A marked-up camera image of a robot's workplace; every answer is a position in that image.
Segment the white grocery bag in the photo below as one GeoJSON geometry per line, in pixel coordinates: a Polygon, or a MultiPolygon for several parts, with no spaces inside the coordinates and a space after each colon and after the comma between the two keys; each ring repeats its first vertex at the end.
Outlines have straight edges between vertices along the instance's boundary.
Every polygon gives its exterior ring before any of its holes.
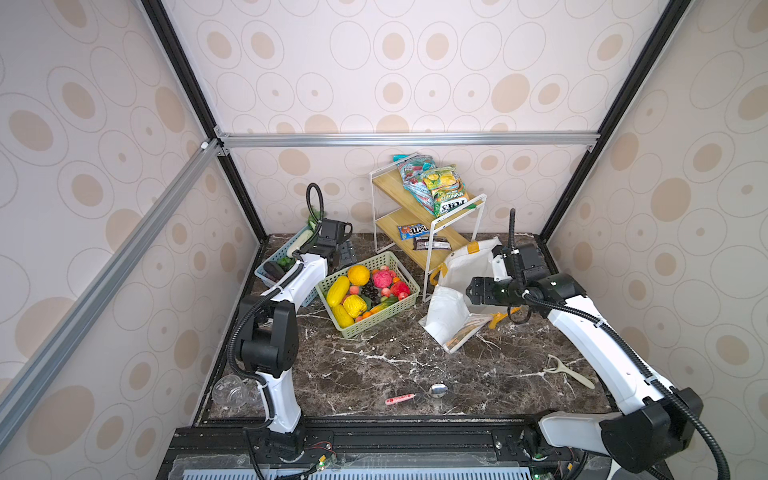
{"type": "Polygon", "coordinates": [[[493,278],[492,250],[501,246],[498,237],[472,241],[453,251],[430,275],[434,291],[428,311],[419,324],[443,348],[446,353],[458,351],[481,328],[490,323],[491,328],[519,307],[507,310],[505,305],[473,304],[466,289],[474,277],[493,278]]]}

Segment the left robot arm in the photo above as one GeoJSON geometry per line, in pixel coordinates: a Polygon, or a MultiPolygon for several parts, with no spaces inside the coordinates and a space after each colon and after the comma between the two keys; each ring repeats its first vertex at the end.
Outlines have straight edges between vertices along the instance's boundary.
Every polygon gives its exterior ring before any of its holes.
{"type": "Polygon", "coordinates": [[[256,382],[264,427],[274,433],[293,433],[301,418],[292,379],[299,351],[296,314],[317,284],[338,268],[341,246],[352,233],[348,222],[319,220],[309,239],[291,251],[291,269],[267,291],[240,303],[226,346],[227,363],[234,374],[256,382]]]}

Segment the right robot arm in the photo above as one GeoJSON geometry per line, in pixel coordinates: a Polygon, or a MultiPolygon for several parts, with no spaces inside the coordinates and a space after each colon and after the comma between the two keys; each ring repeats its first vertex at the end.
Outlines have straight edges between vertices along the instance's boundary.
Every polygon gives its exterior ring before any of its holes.
{"type": "Polygon", "coordinates": [[[687,449],[699,434],[712,453],[717,476],[731,476],[723,449],[700,419],[703,401],[651,367],[608,323],[572,276],[549,271],[532,244],[495,245],[490,277],[466,288],[475,305],[525,306],[546,317],[577,347],[618,408],[615,414],[541,417],[538,429],[552,447],[571,447],[610,457],[632,473],[663,475],[657,464],[687,449]]]}

